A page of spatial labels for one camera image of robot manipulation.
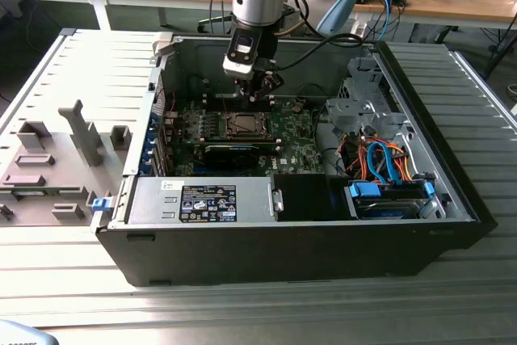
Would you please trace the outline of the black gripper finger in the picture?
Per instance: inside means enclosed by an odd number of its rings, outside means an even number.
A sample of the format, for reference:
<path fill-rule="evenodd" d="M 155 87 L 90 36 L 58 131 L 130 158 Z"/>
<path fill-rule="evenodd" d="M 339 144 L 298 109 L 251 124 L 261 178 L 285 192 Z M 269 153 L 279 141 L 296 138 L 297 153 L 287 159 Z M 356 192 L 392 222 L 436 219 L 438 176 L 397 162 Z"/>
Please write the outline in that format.
<path fill-rule="evenodd" d="M 258 99 L 270 95 L 284 85 L 283 78 L 277 73 L 265 74 L 258 89 Z"/>
<path fill-rule="evenodd" d="M 237 78 L 236 86 L 239 88 L 240 96 L 244 102 L 256 102 L 259 99 L 256 96 L 259 90 L 259 78 L 257 76 L 253 76 L 250 80 Z"/>

